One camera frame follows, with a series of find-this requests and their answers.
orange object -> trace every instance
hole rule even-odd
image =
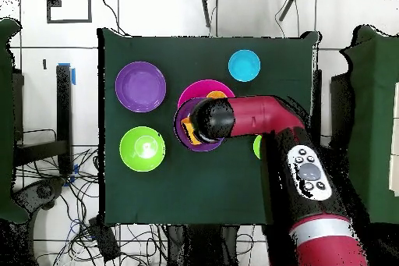
[[[195,146],[201,144],[196,137],[194,136],[194,129],[192,128],[192,123],[190,121],[190,118],[184,118],[182,120],[182,126],[183,129],[185,130],[185,135],[189,138],[190,142],[194,144]]]
[[[207,95],[207,98],[226,98],[226,97],[227,97],[226,94],[219,90],[211,91]]]

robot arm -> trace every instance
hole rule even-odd
[[[271,96],[207,98],[190,114],[201,143],[262,134],[272,216],[294,240],[298,266],[367,266],[339,193],[302,120]]]

green bowl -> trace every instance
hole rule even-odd
[[[262,136],[258,135],[255,138],[255,141],[253,141],[253,152],[255,153],[255,156],[260,159],[260,141],[262,140]]]
[[[164,159],[165,142],[155,129],[135,127],[121,139],[119,154],[127,167],[137,172],[149,172]]]

small purple bowl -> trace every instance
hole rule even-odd
[[[116,77],[115,91],[121,104],[133,112],[150,112],[166,95],[161,71],[148,62],[132,62]]]
[[[190,112],[194,109],[197,103],[205,98],[191,98],[184,102],[175,114],[174,130],[178,140],[191,151],[212,151],[221,145],[223,138],[220,138],[215,144],[197,144],[194,145],[190,142],[189,138],[185,135],[185,130],[182,126],[182,120],[187,118]]]

white floor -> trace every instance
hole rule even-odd
[[[215,16],[209,31],[205,27],[201,0],[105,0],[117,14],[120,27],[128,34],[142,36],[203,36],[214,33]],[[329,80],[332,76],[348,70],[348,64],[338,50],[349,46],[352,32],[360,24],[372,24],[384,33],[394,35],[399,32],[398,0],[296,0],[285,20],[281,23],[286,37],[297,37],[298,33],[318,30],[323,38],[320,42],[318,66],[323,71],[323,112],[322,134],[331,134]],[[275,21],[275,14],[285,0],[219,0],[218,36],[282,37]],[[25,76],[23,93],[23,123],[25,130],[56,129],[55,67],[69,62],[76,69],[76,85],[72,85],[73,144],[75,154],[98,145],[97,129],[97,34],[98,27],[115,28],[116,20],[112,11],[102,0],[91,0],[92,23],[47,24],[46,0],[0,0],[0,18],[12,17],[20,20],[23,29],[10,41],[16,68]],[[210,14],[215,0],[209,0]],[[62,7],[51,8],[53,19],[87,18],[87,0],[62,0]],[[43,67],[46,59],[47,69]],[[25,143],[51,140],[51,132],[28,133]],[[39,163],[39,167],[49,167]],[[84,171],[96,173],[93,162],[87,161]],[[16,189],[21,188],[35,178],[17,179]],[[97,185],[92,184],[87,192],[91,196],[97,193]],[[62,196],[70,207],[70,215],[77,218],[76,198],[65,187]],[[87,217],[97,214],[98,199],[85,197]],[[34,231],[35,253],[37,256],[58,253],[68,239],[71,221],[66,214],[65,203],[58,199],[50,211],[40,211]],[[122,251],[137,254],[146,251],[148,236],[143,234],[137,241],[132,233],[150,231],[147,225],[125,225],[115,229]],[[252,226],[243,226],[240,232],[252,235]],[[267,244],[260,227],[253,232],[253,248],[238,256],[240,266],[268,266]],[[248,236],[238,238],[238,252],[251,247]],[[149,246],[148,253],[154,252]],[[80,254],[87,258],[86,251]],[[94,266],[90,261],[72,262],[65,260],[59,266]],[[55,255],[39,258],[42,266],[51,266]],[[150,258],[157,265],[159,253]],[[104,262],[95,260],[97,266]],[[122,266],[134,266],[136,261],[128,258]]]

